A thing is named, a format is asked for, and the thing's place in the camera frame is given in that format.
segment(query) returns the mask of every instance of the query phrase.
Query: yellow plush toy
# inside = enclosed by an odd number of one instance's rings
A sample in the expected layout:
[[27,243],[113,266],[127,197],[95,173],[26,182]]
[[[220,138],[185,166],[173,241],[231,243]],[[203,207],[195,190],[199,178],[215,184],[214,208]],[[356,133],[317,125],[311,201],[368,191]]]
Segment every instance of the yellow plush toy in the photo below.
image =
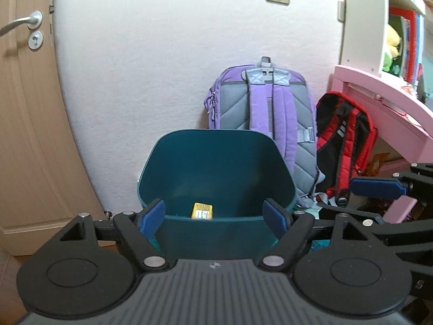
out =
[[386,45],[384,46],[385,58],[383,61],[383,70],[388,72],[391,68],[392,59],[399,55],[397,46],[400,45],[401,38],[393,27],[389,24],[386,30]]

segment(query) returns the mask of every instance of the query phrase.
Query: wooden floor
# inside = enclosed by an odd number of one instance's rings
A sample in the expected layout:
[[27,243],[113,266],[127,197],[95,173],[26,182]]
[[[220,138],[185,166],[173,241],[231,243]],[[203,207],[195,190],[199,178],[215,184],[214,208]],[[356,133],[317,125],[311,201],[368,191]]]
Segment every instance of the wooden floor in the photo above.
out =
[[15,324],[25,315],[15,279],[19,266],[28,256],[9,256],[0,247],[0,325]]

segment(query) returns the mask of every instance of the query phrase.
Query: door lock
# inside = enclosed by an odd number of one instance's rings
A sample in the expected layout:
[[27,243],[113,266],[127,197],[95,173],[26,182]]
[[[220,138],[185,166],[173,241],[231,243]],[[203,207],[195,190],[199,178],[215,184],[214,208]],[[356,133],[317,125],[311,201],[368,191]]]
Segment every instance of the door lock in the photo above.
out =
[[42,42],[44,41],[44,34],[40,31],[34,31],[29,36],[29,48],[32,50],[37,50],[41,47]]

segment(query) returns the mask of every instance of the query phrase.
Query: purple backpack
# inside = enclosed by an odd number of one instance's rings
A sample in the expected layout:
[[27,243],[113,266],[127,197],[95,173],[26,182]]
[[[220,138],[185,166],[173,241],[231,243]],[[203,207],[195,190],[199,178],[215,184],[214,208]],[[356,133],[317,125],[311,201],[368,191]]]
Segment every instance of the purple backpack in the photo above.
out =
[[305,79],[275,68],[269,57],[226,69],[204,101],[210,129],[250,129],[274,139],[297,187],[298,203],[312,207],[324,176],[317,168],[316,107]]

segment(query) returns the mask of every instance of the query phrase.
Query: door handle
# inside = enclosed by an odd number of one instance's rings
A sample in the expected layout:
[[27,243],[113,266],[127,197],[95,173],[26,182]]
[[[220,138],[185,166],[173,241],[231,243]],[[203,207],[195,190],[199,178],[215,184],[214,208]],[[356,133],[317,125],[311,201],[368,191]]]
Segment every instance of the door handle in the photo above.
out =
[[42,23],[42,13],[39,11],[33,12],[28,17],[18,18],[8,24],[6,24],[3,28],[0,29],[0,37],[9,33],[12,29],[15,29],[21,24],[27,23],[27,27],[29,29],[36,29]]

